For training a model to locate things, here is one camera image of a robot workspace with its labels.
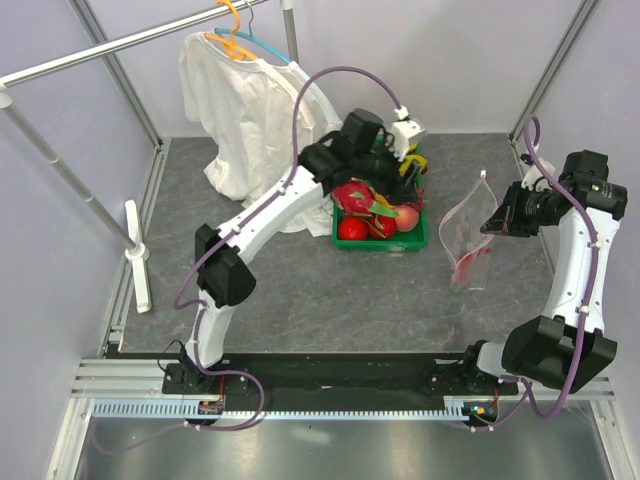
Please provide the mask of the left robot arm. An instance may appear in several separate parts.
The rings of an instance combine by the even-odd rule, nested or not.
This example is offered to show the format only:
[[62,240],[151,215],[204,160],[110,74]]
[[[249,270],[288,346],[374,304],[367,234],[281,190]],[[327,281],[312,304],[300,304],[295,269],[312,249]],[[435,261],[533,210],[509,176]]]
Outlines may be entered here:
[[397,114],[397,121],[385,128],[373,113],[352,111],[340,129],[296,149],[294,166],[256,203],[217,228],[204,224],[197,230],[190,276],[198,287],[192,302],[198,311],[184,347],[184,379],[196,392],[208,393],[218,385],[216,364],[235,308],[257,284],[249,264],[289,220],[349,187],[357,189],[349,199],[363,214],[387,213],[376,195],[392,205],[418,202],[422,168],[405,162],[426,130],[406,109]]

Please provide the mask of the red chili pepper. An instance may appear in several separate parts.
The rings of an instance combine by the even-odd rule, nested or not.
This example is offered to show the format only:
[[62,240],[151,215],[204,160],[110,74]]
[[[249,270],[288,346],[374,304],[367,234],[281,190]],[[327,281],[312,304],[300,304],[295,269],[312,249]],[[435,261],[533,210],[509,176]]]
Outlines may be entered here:
[[484,282],[489,276],[492,253],[493,248],[485,246],[463,256],[454,268],[453,281],[462,286]]

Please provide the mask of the red grapes bunch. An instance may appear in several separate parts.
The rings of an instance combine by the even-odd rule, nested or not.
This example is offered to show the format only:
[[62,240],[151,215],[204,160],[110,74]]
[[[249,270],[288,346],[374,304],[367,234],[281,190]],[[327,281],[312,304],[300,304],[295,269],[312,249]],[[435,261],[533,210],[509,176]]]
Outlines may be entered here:
[[426,206],[426,199],[424,196],[424,189],[422,187],[416,188],[415,199],[412,202],[407,203],[407,206],[410,206],[414,210],[420,212]]

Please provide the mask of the clear pink zip top bag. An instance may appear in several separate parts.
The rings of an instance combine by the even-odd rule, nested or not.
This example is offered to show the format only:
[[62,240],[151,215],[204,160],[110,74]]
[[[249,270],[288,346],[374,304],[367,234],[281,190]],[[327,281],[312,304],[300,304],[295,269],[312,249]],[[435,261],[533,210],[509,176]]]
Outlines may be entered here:
[[450,288],[454,292],[484,290],[484,282],[474,282],[466,286],[453,281],[454,268],[466,254],[481,247],[493,248],[493,235],[480,232],[480,227],[498,208],[496,196],[488,185],[487,172],[481,170],[471,191],[440,222],[438,234],[451,266]]

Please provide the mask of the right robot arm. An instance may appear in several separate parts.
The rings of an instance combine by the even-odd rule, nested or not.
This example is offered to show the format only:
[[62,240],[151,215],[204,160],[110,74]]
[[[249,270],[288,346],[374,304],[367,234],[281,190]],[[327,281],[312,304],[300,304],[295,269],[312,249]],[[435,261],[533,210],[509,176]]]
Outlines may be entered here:
[[572,377],[577,392],[614,360],[617,344],[604,336],[602,293],[608,255],[628,194],[608,180],[606,155],[583,150],[566,158],[557,189],[529,189],[514,182],[481,232],[528,238],[543,226],[559,229],[559,253],[549,298],[542,313],[515,328],[498,344],[479,341],[458,368],[458,381],[477,394],[494,377],[512,375],[560,390]]

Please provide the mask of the pink dragon fruit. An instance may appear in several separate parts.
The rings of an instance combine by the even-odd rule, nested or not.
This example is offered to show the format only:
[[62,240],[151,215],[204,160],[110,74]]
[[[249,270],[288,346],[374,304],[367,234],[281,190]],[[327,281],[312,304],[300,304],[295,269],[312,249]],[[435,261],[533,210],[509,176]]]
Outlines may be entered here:
[[360,217],[380,215],[396,218],[399,213],[376,200],[375,191],[366,183],[351,180],[335,188],[331,197],[336,206],[345,214]]

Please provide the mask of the yellow star fruit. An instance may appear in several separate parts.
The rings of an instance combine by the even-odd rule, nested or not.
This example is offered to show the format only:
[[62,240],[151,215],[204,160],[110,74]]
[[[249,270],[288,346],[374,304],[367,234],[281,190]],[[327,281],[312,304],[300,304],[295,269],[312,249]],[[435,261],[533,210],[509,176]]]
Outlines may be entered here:
[[408,154],[399,168],[399,172],[404,176],[409,171],[419,169],[421,174],[425,174],[428,169],[427,159],[420,154]]

